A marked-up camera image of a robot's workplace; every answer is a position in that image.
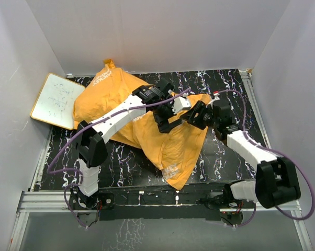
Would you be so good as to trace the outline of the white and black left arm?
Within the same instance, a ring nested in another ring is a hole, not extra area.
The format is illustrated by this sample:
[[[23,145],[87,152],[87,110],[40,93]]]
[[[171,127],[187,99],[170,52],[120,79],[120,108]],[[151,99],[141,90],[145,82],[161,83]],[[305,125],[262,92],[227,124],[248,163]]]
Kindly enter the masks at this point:
[[[174,86],[166,80],[156,85],[136,88],[121,104],[102,117],[78,125],[74,141],[80,165],[79,185],[71,189],[76,202],[92,209],[98,204],[98,173],[100,165],[107,159],[106,143],[133,120],[151,111],[161,133],[168,133],[182,123],[181,119],[169,122],[183,110],[191,108],[186,94],[173,96]]]

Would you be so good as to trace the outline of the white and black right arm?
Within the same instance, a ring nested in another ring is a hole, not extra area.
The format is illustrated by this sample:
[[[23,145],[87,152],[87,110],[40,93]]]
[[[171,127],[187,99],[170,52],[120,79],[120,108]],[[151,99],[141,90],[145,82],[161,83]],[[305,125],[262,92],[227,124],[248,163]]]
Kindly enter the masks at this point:
[[[219,203],[234,208],[242,200],[259,202],[265,208],[279,206],[301,197],[295,165],[286,157],[276,156],[247,139],[232,116],[227,101],[211,104],[198,101],[181,119],[201,130],[212,127],[216,138],[237,152],[255,170],[255,179],[226,184],[215,197]]]

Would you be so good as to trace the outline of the orange cartoon print pillowcase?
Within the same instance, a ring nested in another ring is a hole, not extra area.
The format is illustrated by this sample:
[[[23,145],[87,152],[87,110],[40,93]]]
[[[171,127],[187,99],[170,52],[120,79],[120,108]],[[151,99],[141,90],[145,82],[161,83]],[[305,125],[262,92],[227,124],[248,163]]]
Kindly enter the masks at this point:
[[[116,108],[146,82],[104,60],[104,68],[96,74],[74,102],[74,128],[81,121],[92,122]],[[112,140],[143,150],[145,156],[161,170],[166,182],[181,190],[191,176],[203,147],[207,130],[186,122],[170,133],[160,133],[153,114],[148,112],[128,123],[112,136]]]

